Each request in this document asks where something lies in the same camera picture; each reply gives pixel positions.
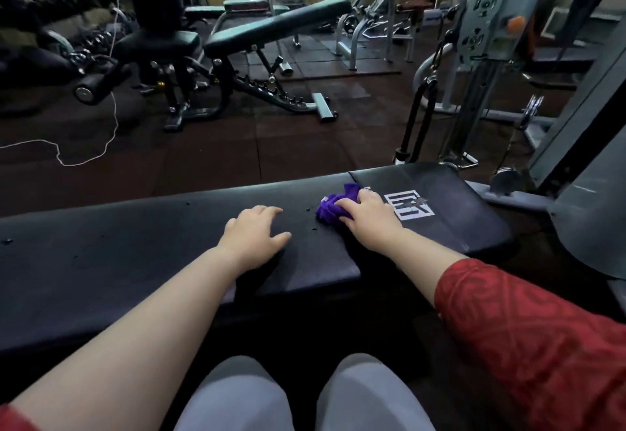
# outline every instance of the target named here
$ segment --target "orange knob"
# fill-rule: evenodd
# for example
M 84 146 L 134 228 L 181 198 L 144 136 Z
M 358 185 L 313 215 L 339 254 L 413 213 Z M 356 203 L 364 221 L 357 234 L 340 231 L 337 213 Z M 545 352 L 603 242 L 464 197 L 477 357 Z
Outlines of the orange knob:
M 506 23 L 506 31 L 511 35 L 519 35 L 526 26 L 526 17 L 518 15 L 517 17 L 511 17 Z

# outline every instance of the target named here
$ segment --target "black cable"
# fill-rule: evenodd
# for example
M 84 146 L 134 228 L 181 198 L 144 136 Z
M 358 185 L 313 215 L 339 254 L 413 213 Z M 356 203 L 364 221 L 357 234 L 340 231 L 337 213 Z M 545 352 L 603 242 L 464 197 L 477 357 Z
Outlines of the black cable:
M 413 104 L 411 104 L 409 119 L 408 121 L 406 121 L 406 129 L 404 130 L 402 144 L 400 144 L 400 147 L 395 150 L 395 158 L 399 161 L 404 162 L 410 155 L 410 152 L 408 151 L 409 141 L 411 141 L 413 126 L 415 126 L 415 119 L 418 117 L 419 104 L 422 100 L 422 97 L 426 93 L 427 88 L 428 80 L 425 79 L 422 84 L 419 85 L 417 91 L 415 92 L 415 96 L 413 97 Z
M 424 120 L 422 121 L 422 125 L 419 128 L 418 138 L 415 139 L 413 152 L 411 154 L 411 158 L 409 159 L 410 163 L 416 162 L 419 158 L 419 153 L 422 150 L 424 140 L 426 139 L 426 135 L 428 134 L 428 129 L 430 128 L 431 121 L 433 120 L 434 107 L 435 104 L 437 104 L 437 94 L 437 79 L 430 79 L 428 82 L 428 105 L 426 107 L 426 112 L 424 113 Z

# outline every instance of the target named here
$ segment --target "adjustable bench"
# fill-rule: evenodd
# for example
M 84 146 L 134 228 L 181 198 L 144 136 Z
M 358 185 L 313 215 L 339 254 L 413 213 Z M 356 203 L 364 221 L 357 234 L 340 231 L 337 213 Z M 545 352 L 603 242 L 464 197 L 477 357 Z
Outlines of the adjustable bench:
M 304 8 L 291 10 L 282 15 L 247 23 L 214 34 L 203 47 L 205 55 L 213 61 L 213 68 L 207 69 L 192 58 L 200 47 L 200 37 L 196 32 L 174 31 L 159 34 L 140 29 L 114 46 L 115 63 L 105 74 L 92 74 L 85 77 L 74 88 L 76 98 L 89 105 L 98 104 L 108 96 L 114 87 L 130 76 L 130 63 L 150 63 L 158 71 L 159 86 L 169 105 L 171 116 L 165 125 L 166 131 L 178 131 L 183 122 L 189 119 L 213 118 L 228 105 L 233 91 L 241 91 L 263 101 L 275 104 L 295 114 L 317 112 L 321 121 L 333 121 L 336 113 L 328 108 L 324 96 L 314 93 L 312 100 L 290 98 L 274 76 L 280 63 L 280 56 L 273 64 L 262 53 L 265 44 L 316 27 L 328 20 L 349 12 L 350 0 L 324 0 Z M 237 74 L 228 56 L 240 51 L 256 52 L 269 75 L 269 85 L 251 81 L 247 75 Z M 177 84 L 183 94 L 183 102 L 178 102 L 174 83 L 170 79 L 169 65 L 174 68 Z M 217 107 L 194 109 L 190 94 L 195 88 L 192 72 L 206 77 L 212 84 L 218 84 L 221 101 Z
M 384 270 L 372 270 L 382 257 L 346 229 L 316 219 L 321 199 L 348 182 L 379 192 L 405 227 L 460 253 L 491 262 L 514 253 L 506 223 L 448 167 L 434 163 L 27 213 L 0 219 L 0 238 L 12 240 L 0 245 L 0 355 L 103 330 L 216 245 L 230 218 L 257 204 L 282 207 L 273 234 L 288 230 L 293 237 L 262 271 L 250 273 L 266 277 L 251 295 L 268 300 L 322 293 L 338 283 L 351 287 L 349 281 L 362 285 L 364 272 L 374 275 L 376 287 L 385 285 L 393 265 L 380 261 Z M 223 303 L 234 297 L 233 288 Z

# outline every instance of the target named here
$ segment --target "gym floor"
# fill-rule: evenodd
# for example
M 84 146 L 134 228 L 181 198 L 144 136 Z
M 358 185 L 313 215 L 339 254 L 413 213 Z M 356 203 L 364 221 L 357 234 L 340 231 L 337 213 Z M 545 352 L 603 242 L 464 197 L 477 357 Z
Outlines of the gym floor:
M 0 150 L 0 215 L 389 165 L 411 106 L 414 71 L 434 52 L 435 38 L 433 31 L 419 34 L 413 65 L 402 61 L 404 47 L 394 47 L 395 64 L 402 74 L 286 83 L 293 95 L 320 91 L 331 98 L 331 108 L 339 112 L 339 118 L 324 125 L 315 115 L 289 115 L 235 94 L 221 118 L 165 134 L 161 130 L 167 117 L 165 99 L 142 98 L 128 83 L 115 92 L 120 127 L 102 158 L 63 167 L 54 159 L 54 147 L 44 143 Z M 441 81 L 445 74 L 443 66 Z M 491 107 L 519 111 L 533 93 L 536 90 L 521 77 L 507 75 L 499 81 Z M 568 100 L 567 93 L 542 95 L 546 98 L 540 114 L 544 116 L 558 116 Z M 201 94 L 197 102 L 214 104 L 216 93 Z M 43 108 L 33 109 L 28 116 L 11 116 L 12 111 L 23 112 L 36 104 Z M 2 92 L 0 110 L 5 113 L 0 118 L 0 145 L 51 140 L 61 145 L 61 159 L 66 163 L 98 155 L 114 127 L 110 100 L 97 107 L 83 106 L 71 95 L 70 86 Z M 449 126 L 449 117 L 435 116 L 422 160 L 436 158 Z M 469 150 L 480 165 L 464 171 L 463 178 L 488 182 L 512 131 L 510 125 L 482 121 Z M 530 153 L 526 141 L 516 137 L 505 165 L 524 167 Z M 499 266 L 589 311 L 625 320 L 605 277 L 559 245 L 546 215 L 496 210 L 520 238 L 519 253 Z M 438 430 L 515 427 L 516 420 L 506 418 L 508 405 L 495 398 L 499 394 L 491 390 L 487 392 L 490 398 L 472 398 L 476 386 L 484 391 L 490 385 L 480 385 L 471 366 L 454 365 L 455 346 L 428 307 L 408 289 L 329 301 L 302 315 L 285 315 L 273 308 L 258 321 L 215 327 L 164 428 L 171 427 L 185 397 L 211 366 L 229 355 L 245 353 L 258 358 L 287 390 L 297 429 L 311 429 L 315 395 L 342 356 L 356 351 L 378 355 L 407 381 Z

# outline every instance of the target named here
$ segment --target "cable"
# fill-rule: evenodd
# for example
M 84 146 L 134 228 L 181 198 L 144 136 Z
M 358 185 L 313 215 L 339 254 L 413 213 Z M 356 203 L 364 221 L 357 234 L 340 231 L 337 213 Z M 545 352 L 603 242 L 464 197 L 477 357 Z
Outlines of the cable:
M 116 0 L 115 4 L 116 4 L 116 7 L 119 8 L 120 7 L 120 0 Z M 115 46 L 115 38 L 117 36 L 117 20 L 118 20 L 118 13 L 116 11 L 115 12 L 115 18 L 113 19 L 113 40 L 111 41 L 111 50 L 109 51 L 109 57 L 111 57 L 111 55 L 113 54 L 113 47 Z M 51 144 L 52 146 L 54 146 L 56 148 L 56 159 L 59 161 L 59 164 L 61 164 L 64 167 L 77 167 L 79 165 L 84 165 L 84 164 L 86 164 L 88 162 L 91 162 L 92 160 L 99 159 L 102 156 L 104 156 L 104 154 L 106 154 L 107 149 L 109 149 L 109 144 L 111 142 L 113 142 L 113 140 L 115 139 L 115 136 L 117 135 L 117 130 L 120 127 L 120 122 L 119 122 L 118 117 L 117 117 L 117 101 L 115 101 L 115 95 L 113 94 L 113 91 L 111 92 L 111 98 L 113 99 L 113 118 L 115 119 L 115 127 L 113 129 L 113 135 L 106 142 L 105 149 L 102 151 L 102 153 L 98 154 L 96 157 L 92 157 L 90 159 L 87 159 L 86 161 L 79 162 L 79 163 L 76 163 L 76 164 L 66 164 L 65 162 L 63 162 L 61 160 L 61 147 L 59 146 L 59 144 L 57 144 L 56 142 L 48 141 L 46 139 L 32 139 L 30 141 L 16 142 L 16 143 L 13 143 L 13 144 L 8 144 L 6 146 L 0 146 L 0 150 L 1 149 L 7 149 L 9 147 L 21 146 L 22 144 L 29 144 L 31 142 L 43 142 L 43 143 L 46 143 L 46 144 Z

